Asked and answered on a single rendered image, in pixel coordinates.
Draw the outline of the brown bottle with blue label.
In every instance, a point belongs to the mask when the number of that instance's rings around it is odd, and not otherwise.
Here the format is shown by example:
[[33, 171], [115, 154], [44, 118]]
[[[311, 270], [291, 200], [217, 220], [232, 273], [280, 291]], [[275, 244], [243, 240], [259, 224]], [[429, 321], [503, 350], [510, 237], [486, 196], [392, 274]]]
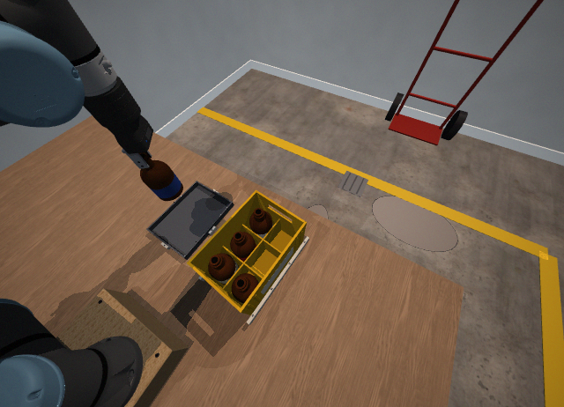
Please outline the brown bottle with blue label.
[[163, 161], [151, 160], [145, 153], [139, 153], [150, 165], [140, 169], [140, 177], [144, 184], [161, 200], [172, 201], [183, 191], [183, 185], [172, 169]]

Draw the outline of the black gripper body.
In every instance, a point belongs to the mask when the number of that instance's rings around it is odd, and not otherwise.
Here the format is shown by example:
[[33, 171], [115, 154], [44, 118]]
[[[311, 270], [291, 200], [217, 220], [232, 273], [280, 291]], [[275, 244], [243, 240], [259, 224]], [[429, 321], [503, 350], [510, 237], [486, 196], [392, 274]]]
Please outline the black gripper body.
[[151, 125], [102, 51], [93, 59], [75, 67], [85, 88], [83, 106], [128, 154], [147, 152]]

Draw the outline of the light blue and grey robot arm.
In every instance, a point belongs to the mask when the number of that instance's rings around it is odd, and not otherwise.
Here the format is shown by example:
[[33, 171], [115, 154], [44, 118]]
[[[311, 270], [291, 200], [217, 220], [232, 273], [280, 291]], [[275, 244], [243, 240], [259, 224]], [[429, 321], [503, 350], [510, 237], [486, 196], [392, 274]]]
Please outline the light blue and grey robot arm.
[[[75, 66], [99, 52], [68, 0], [0, 0], [0, 127], [72, 120], [85, 101]], [[30, 309], [0, 299], [0, 407], [124, 407], [142, 370], [133, 339], [71, 351]]]

